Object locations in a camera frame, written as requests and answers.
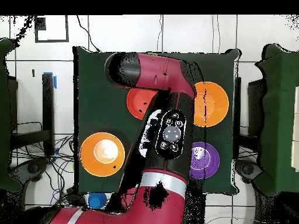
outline blue object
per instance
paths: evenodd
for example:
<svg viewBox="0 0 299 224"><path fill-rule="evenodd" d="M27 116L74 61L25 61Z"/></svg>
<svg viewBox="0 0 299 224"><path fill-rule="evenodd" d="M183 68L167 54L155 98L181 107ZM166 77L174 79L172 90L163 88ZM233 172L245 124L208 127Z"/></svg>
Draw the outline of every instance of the blue object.
<svg viewBox="0 0 299 224"><path fill-rule="evenodd" d="M55 89L57 88L57 78L56 78L56 76L53 77L53 86L54 86Z"/></svg>
<svg viewBox="0 0 299 224"><path fill-rule="evenodd" d="M90 193L88 197L88 204L92 209L101 209L106 201L105 193Z"/></svg>
<svg viewBox="0 0 299 224"><path fill-rule="evenodd" d="M44 72L44 74L53 75L53 72ZM57 88L57 78L56 76L53 76L53 86L56 89Z"/></svg>
<svg viewBox="0 0 299 224"><path fill-rule="evenodd" d="M53 162L55 162L55 161L56 161L56 159L57 159L57 157L56 157L56 156L52 156L52 161L53 161Z"/></svg>

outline blue tape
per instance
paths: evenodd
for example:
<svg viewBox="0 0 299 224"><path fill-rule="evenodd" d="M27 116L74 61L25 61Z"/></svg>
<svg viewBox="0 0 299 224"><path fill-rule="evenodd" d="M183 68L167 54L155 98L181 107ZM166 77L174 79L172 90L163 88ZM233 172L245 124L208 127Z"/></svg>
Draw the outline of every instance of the blue tape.
<svg viewBox="0 0 299 224"><path fill-rule="evenodd" d="M56 80L56 76L53 78L53 85L54 85L54 88L56 89L56 88L57 88L57 80Z"/></svg>
<svg viewBox="0 0 299 224"><path fill-rule="evenodd" d="M55 162L55 161L56 161L56 159L57 159L57 157L56 157L56 156L53 156L53 157L52 157L52 161L53 161L53 162Z"/></svg>

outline green mat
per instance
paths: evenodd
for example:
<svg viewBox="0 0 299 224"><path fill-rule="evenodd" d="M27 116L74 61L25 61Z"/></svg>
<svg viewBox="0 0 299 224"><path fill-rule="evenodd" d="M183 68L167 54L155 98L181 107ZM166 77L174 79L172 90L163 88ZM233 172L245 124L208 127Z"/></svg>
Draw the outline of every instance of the green mat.
<svg viewBox="0 0 299 224"><path fill-rule="evenodd" d="M141 121L133 117L126 106L129 89L111 85L105 77L104 64L111 53L89 52L77 47L79 85L79 147L95 132L109 132L123 143L126 156L140 127ZM230 106L226 117L207 128L207 142L219 153L220 167L207 178L204 193L237 193L231 182L232 162L232 101L234 94L234 68L238 50L226 54L158 53L161 56L197 62L205 81L219 84L227 93ZM204 128L194 126L193 142L204 141ZM122 169L110 177L96 177L79 164L79 190L115 192L121 182Z"/></svg>
<svg viewBox="0 0 299 224"><path fill-rule="evenodd" d="M299 192L299 173L291 167L295 87L299 86L299 53L279 45L265 47L258 63L266 78L263 98L265 123L260 136L260 164L264 172L254 183L267 196L282 191Z"/></svg>
<svg viewBox="0 0 299 224"><path fill-rule="evenodd" d="M22 189L20 183L8 174L11 154L11 102L9 100L8 72L5 64L7 53L15 49L10 40L0 39L0 188L17 192Z"/></svg>

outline white stripe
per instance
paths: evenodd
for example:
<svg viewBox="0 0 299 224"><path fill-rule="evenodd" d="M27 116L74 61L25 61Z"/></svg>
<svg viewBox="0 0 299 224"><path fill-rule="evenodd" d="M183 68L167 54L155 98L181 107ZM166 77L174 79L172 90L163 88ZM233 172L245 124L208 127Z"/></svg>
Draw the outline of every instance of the white stripe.
<svg viewBox="0 0 299 224"><path fill-rule="evenodd" d="M83 211L81 209L78 209L73 216L71 217L71 219L68 221L67 224L75 224L76 221L79 219L79 217L81 216L81 214L83 213Z"/></svg>
<svg viewBox="0 0 299 224"><path fill-rule="evenodd" d="M162 182L164 189L173 191L185 198L185 182L168 174L145 172L142 175L140 186L155 187L160 181Z"/></svg>

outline button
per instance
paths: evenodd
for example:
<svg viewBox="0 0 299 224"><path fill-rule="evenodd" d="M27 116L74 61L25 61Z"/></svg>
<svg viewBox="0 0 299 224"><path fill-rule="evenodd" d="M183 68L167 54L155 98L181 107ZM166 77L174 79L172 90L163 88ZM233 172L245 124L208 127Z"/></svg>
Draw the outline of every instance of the button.
<svg viewBox="0 0 299 224"><path fill-rule="evenodd" d="M170 125L170 124L172 124L172 120L171 119L167 119L166 123Z"/></svg>
<svg viewBox="0 0 299 224"><path fill-rule="evenodd" d="M181 121L177 120L177 121L175 121L175 125L176 125L177 127L182 127L182 126L183 126L183 123L182 123Z"/></svg>
<svg viewBox="0 0 299 224"><path fill-rule="evenodd" d="M174 126L167 126L163 132L164 140L168 142L176 142L180 139L180 130Z"/></svg>
<svg viewBox="0 0 299 224"><path fill-rule="evenodd" d="M171 145L171 150L174 151L174 152L177 152L179 150L179 147L177 146L177 144L173 143Z"/></svg>
<svg viewBox="0 0 299 224"><path fill-rule="evenodd" d="M167 144L166 142L161 142L160 147L161 147L162 149L167 149L168 144Z"/></svg>
<svg viewBox="0 0 299 224"><path fill-rule="evenodd" d="M179 114L178 113L173 113L172 118L179 118Z"/></svg>

